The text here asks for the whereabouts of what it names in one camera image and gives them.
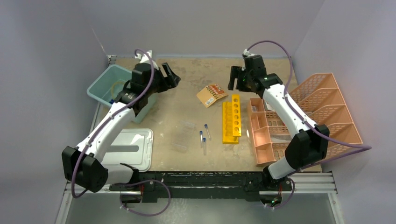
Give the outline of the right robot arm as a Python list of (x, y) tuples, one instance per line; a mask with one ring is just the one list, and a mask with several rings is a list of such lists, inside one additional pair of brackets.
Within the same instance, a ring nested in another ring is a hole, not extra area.
[(243, 58), (244, 66), (231, 67), (229, 90), (256, 93), (275, 110), (292, 138), (284, 156), (263, 169), (263, 186), (273, 190), (281, 179), (326, 157), (330, 131), (304, 113), (277, 74), (267, 73), (262, 56), (248, 54)]

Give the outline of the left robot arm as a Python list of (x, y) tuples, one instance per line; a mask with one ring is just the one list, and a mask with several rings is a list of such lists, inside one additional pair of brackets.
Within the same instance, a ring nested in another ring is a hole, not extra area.
[(98, 192), (107, 184), (121, 184), (133, 191), (139, 186), (139, 170), (125, 162), (105, 166), (102, 161), (111, 144), (127, 123), (148, 104), (149, 97), (178, 86), (181, 81), (167, 63), (160, 68), (138, 63), (131, 71), (107, 115), (76, 147), (67, 146), (61, 154), (64, 176), (85, 191)]

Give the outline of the yellow rubber tube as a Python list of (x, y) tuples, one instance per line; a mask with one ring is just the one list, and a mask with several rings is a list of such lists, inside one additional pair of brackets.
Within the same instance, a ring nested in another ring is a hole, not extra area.
[(112, 87), (111, 87), (111, 95), (112, 95), (112, 98), (115, 98), (115, 94), (114, 94), (114, 89), (115, 89), (115, 87), (116, 87), (117, 85), (124, 86), (125, 83), (126, 83), (126, 82), (117, 81), (117, 82), (115, 82), (115, 83), (112, 85)]

